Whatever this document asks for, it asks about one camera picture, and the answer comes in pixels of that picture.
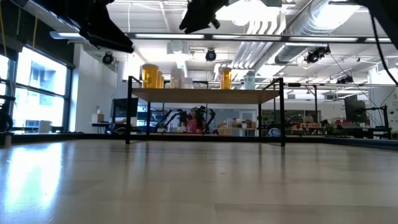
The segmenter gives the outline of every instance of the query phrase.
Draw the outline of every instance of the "cardboard box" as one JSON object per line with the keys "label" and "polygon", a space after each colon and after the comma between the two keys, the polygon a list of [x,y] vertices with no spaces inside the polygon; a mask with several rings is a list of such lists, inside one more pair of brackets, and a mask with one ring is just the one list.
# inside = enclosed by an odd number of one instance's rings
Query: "cardboard box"
{"label": "cardboard box", "polygon": [[236,118],[232,118],[231,126],[232,128],[238,127],[238,120]]}
{"label": "cardboard box", "polygon": [[100,123],[103,122],[105,119],[105,115],[104,114],[93,114],[91,116],[91,122],[92,123]]}
{"label": "cardboard box", "polygon": [[219,129],[218,135],[219,136],[232,136],[232,129],[229,129],[229,128]]}

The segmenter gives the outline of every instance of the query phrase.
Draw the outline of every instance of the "orange container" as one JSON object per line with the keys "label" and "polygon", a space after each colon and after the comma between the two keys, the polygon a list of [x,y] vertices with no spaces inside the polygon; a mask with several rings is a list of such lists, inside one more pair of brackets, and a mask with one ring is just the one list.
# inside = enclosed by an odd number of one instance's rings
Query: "orange container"
{"label": "orange container", "polygon": [[224,68],[223,69],[223,74],[221,75],[221,86],[220,88],[222,90],[230,90],[232,89],[232,74],[231,74],[232,69],[230,68]]}
{"label": "orange container", "polygon": [[156,65],[146,64],[142,66],[143,88],[157,88],[158,71],[159,67]]}
{"label": "orange container", "polygon": [[163,86],[164,86],[163,73],[161,71],[158,71],[158,73],[157,73],[157,88],[163,88]]}

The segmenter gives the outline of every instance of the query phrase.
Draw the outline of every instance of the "monitor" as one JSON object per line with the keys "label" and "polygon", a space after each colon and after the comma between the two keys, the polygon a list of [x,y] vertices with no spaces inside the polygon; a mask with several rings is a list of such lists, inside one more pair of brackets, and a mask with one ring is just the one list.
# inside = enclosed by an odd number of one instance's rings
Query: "monitor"
{"label": "monitor", "polygon": [[366,112],[361,109],[366,109],[365,102],[354,100],[352,98],[344,99],[346,107],[346,119],[352,123],[366,123],[368,118]]}
{"label": "monitor", "polygon": [[[137,116],[138,98],[131,98],[130,117]],[[127,99],[113,99],[111,108],[111,117],[127,118]]]}

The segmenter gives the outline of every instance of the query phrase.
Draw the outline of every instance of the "window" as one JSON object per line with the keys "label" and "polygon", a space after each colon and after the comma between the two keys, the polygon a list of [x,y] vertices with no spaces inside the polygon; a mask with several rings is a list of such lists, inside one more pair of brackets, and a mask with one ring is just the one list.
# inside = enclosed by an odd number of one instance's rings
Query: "window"
{"label": "window", "polygon": [[32,127],[41,120],[51,121],[52,126],[62,126],[63,98],[21,88],[16,89],[15,97],[12,114],[15,127]]}
{"label": "window", "polygon": [[0,78],[2,79],[7,79],[8,77],[8,61],[8,58],[0,55]]}
{"label": "window", "polygon": [[66,66],[27,48],[19,54],[17,83],[64,95],[66,77]]}
{"label": "window", "polygon": [[67,72],[66,66],[23,48],[17,64],[14,127],[38,128],[42,120],[63,126]]}

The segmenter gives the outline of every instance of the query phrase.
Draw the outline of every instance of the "wooden tabletop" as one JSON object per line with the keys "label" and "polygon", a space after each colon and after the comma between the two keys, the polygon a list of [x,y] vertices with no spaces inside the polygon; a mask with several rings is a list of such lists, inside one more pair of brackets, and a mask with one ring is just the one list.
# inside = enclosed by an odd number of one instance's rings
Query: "wooden tabletop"
{"label": "wooden tabletop", "polygon": [[133,88],[132,94],[152,103],[259,104],[279,96],[274,90],[202,90]]}

